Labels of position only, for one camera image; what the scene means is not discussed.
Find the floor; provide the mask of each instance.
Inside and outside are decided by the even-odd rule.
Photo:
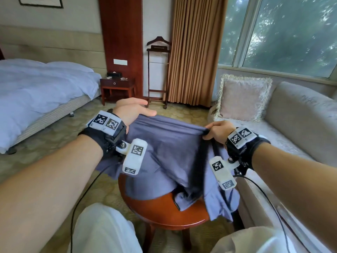
[[[107,110],[112,107],[114,107],[114,104],[110,103],[107,103],[106,106],[103,107],[99,99],[94,99],[92,102],[76,110],[74,112],[74,117],[64,117],[43,131],[20,143],[17,146],[18,152],[16,154],[0,155],[0,183],[9,176],[22,170],[30,163],[40,159],[46,154],[52,153],[73,140],[89,119],[97,114],[99,110]],[[187,123],[193,123],[200,126],[205,126],[207,124],[208,110],[206,109],[172,103],[168,105],[166,110],[162,108],[162,105],[156,103],[150,104],[150,108],[157,110],[159,115],[168,116]],[[88,185],[93,181],[97,174],[98,172],[96,171],[92,174]],[[85,207],[95,202],[101,202],[119,210],[126,219],[134,223],[139,240],[142,241],[144,239],[145,226],[123,202],[117,181],[112,180],[107,175],[102,175],[79,204],[75,218],[78,217]],[[66,252],[70,241],[69,230],[70,215],[41,252]],[[218,218],[215,221],[209,221],[193,228],[191,229],[191,252],[209,253],[218,239],[233,231],[233,226],[227,223],[224,218]],[[183,252],[180,232],[157,230],[149,252]]]

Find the blue cloth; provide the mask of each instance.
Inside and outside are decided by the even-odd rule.
[[[214,156],[225,160],[228,154],[215,140],[202,139],[207,132],[204,127],[164,116],[140,115],[130,125],[125,141],[143,139],[148,147],[138,175],[126,179],[126,195],[149,200],[173,191],[180,211],[203,196],[211,220],[221,215],[233,221],[231,212],[238,208],[239,193],[235,189],[221,190],[209,166]],[[118,157],[102,160],[96,169],[107,166],[107,174],[117,179],[122,170]]]

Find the light switch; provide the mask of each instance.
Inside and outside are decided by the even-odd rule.
[[[114,64],[127,66],[127,60],[114,59]]]

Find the headboard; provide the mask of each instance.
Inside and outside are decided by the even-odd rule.
[[[107,74],[102,34],[0,25],[0,48],[6,59],[70,61]]]

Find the forearm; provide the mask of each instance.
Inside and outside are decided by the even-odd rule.
[[[38,252],[65,220],[103,156],[90,137],[78,138],[0,185],[3,252]]]
[[[267,143],[257,148],[252,164],[292,214],[337,251],[337,169],[285,153]]]

